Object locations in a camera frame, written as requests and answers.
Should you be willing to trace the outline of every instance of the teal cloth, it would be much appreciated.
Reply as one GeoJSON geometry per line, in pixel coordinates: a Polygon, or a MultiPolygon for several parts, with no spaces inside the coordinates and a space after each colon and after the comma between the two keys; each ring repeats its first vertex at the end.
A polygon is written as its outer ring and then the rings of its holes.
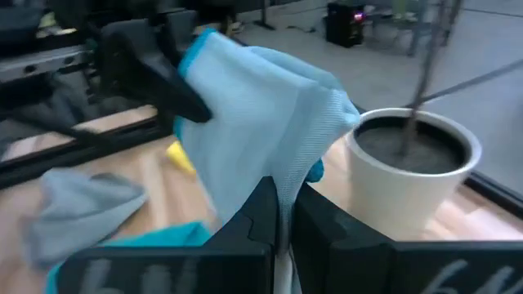
{"type": "MultiPolygon", "coordinates": [[[[174,225],[133,238],[109,241],[101,246],[111,247],[194,247],[202,246],[211,238],[201,222],[174,225]]],[[[53,267],[47,274],[46,294],[57,294],[56,275],[61,265],[53,267]]]]}

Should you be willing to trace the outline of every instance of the yellow object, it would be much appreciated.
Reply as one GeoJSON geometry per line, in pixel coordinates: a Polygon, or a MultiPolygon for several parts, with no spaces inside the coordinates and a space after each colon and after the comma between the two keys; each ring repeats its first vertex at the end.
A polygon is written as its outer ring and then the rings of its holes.
{"type": "Polygon", "coordinates": [[[184,172],[190,175],[196,174],[196,170],[194,169],[192,163],[190,163],[186,152],[181,147],[180,141],[176,141],[171,146],[169,146],[167,149],[167,156],[184,172]]]}

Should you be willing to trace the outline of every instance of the gray floor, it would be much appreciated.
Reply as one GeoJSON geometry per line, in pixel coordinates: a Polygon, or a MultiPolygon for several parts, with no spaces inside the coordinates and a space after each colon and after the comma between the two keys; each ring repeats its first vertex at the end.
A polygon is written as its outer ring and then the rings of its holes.
{"type": "MultiPolygon", "coordinates": [[[[279,26],[275,32],[248,25],[239,39],[285,51],[333,72],[353,102],[364,109],[407,105],[418,80],[423,44],[419,54],[409,58],[399,54],[409,36],[399,48],[346,49],[325,42],[318,33],[286,29],[295,25],[307,31],[317,25],[322,13],[280,17],[273,20],[279,26]]],[[[521,28],[521,0],[466,0],[450,44],[439,52],[428,91],[435,99],[425,108],[472,130],[484,147],[477,171],[523,194],[521,28]],[[496,74],[508,65],[515,66],[496,74]],[[474,83],[481,77],[486,78],[474,83]]]]}

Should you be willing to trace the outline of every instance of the soil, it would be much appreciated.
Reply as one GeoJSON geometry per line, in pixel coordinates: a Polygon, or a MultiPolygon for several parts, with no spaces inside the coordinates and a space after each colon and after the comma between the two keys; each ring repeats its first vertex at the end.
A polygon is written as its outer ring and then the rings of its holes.
{"type": "Polygon", "coordinates": [[[401,154],[403,128],[378,127],[361,132],[356,137],[360,148],[378,161],[404,171],[441,174],[455,171],[463,165],[456,150],[442,140],[418,133],[409,152],[401,154]]]}

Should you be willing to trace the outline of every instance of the light blue cloth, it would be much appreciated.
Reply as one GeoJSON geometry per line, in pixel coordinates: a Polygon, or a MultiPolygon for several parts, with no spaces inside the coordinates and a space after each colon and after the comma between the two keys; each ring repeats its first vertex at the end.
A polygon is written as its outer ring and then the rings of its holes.
{"type": "Polygon", "coordinates": [[[281,225],[275,294],[291,292],[289,236],[297,192],[360,115],[332,74],[282,52],[241,47],[212,30],[197,39],[179,71],[213,117],[206,123],[180,118],[174,129],[223,223],[263,176],[274,178],[281,225]]]}
{"type": "MultiPolygon", "coordinates": [[[[201,246],[211,238],[211,234],[200,222],[174,225],[133,238],[123,238],[107,242],[102,246],[113,247],[187,247],[201,246]]],[[[58,293],[56,275],[60,265],[53,267],[47,274],[46,294],[58,293]]]]}

